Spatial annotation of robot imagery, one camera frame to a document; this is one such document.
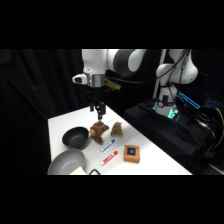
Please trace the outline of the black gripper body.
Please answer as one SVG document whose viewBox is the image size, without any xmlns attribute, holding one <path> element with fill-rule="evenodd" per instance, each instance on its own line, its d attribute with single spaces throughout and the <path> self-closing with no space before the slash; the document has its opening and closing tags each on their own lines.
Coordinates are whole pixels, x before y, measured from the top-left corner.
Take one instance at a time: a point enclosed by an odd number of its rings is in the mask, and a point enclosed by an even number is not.
<svg viewBox="0 0 224 224">
<path fill-rule="evenodd" d="M 91 106 L 100 106 L 103 104 L 104 88 L 103 87 L 89 87 L 87 89 L 88 102 Z"/>
</svg>

